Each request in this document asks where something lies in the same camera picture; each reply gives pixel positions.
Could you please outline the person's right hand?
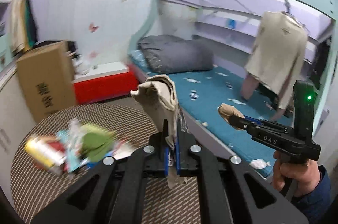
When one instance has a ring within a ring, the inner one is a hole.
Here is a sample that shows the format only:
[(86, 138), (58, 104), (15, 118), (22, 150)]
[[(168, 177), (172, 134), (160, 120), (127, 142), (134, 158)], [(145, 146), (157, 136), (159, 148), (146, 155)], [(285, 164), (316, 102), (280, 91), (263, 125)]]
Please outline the person's right hand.
[(321, 174), (317, 161), (309, 159), (305, 164), (283, 163), (279, 151), (275, 151), (273, 157), (276, 161), (273, 166), (272, 186), (277, 191), (283, 189), (286, 178), (298, 182), (297, 189), (294, 192), (296, 197), (311, 193), (319, 184)]

